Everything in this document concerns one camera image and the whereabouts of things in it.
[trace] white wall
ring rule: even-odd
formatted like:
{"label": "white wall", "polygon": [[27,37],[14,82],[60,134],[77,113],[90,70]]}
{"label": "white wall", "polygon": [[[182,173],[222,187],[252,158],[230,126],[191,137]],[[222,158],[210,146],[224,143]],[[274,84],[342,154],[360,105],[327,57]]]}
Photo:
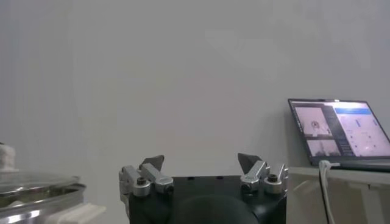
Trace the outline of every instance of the white wall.
{"label": "white wall", "polygon": [[0,1],[0,139],[80,175],[125,223],[118,170],[306,163],[288,97],[366,99],[390,131],[387,0]]}

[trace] screw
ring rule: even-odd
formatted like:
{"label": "screw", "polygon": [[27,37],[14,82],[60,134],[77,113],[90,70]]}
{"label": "screw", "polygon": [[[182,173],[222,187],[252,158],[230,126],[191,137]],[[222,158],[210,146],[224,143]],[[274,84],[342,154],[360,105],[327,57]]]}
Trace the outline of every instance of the screw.
{"label": "screw", "polygon": [[271,183],[275,183],[278,181],[278,176],[276,176],[275,174],[270,174],[268,175],[268,181]]}
{"label": "screw", "polygon": [[137,183],[137,185],[144,185],[144,184],[146,184],[146,179],[143,177],[138,177],[136,179],[136,183]]}
{"label": "screw", "polygon": [[241,185],[241,190],[244,193],[249,193],[250,192],[250,187],[247,184]]}

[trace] user interface on screen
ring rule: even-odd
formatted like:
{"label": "user interface on screen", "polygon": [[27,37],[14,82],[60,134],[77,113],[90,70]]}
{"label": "user interface on screen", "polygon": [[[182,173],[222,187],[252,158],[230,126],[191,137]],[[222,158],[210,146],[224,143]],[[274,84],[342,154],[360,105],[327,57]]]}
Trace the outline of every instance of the user interface on screen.
{"label": "user interface on screen", "polygon": [[291,105],[311,156],[390,156],[390,142],[366,103]]}

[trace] pot lid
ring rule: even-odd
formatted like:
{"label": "pot lid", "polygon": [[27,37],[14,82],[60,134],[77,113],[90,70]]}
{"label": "pot lid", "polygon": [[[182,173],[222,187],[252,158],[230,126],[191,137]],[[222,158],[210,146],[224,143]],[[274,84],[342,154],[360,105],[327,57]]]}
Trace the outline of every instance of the pot lid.
{"label": "pot lid", "polygon": [[51,187],[63,187],[79,182],[79,177],[52,173],[0,172],[0,196],[26,191],[43,191]]}

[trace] metal bracket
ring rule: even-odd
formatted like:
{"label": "metal bracket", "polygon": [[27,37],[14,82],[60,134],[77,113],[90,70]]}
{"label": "metal bracket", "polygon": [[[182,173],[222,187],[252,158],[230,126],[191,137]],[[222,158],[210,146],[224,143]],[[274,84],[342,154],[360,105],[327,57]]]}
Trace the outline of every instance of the metal bracket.
{"label": "metal bracket", "polygon": [[141,175],[152,183],[154,183],[155,189],[158,193],[161,194],[170,194],[172,193],[173,178],[163,175],[158,171],[152,164],[146,163],[141,165]]}
{"label": "metal bracket", "polygon": [[258,191],[260,179],[268,175],[267,163],[258,160],[249,172],[240,177],[241,190],[245,193]]}
{"label": "metal bracket", "polygon": [[129,214],[129,197],[133,194],[136,197],[146,197],[151,191],[151,182],[141,177],[133,166],[124,166],[119,171],[119,192],[121,201],[126,206],[126,214]]}
{"label": "metal bracket", "polygon": [[264,189],[269,194],[281,194],[287,192],[288,168],[284,164],[271,169],[268,177],[264,179]]}

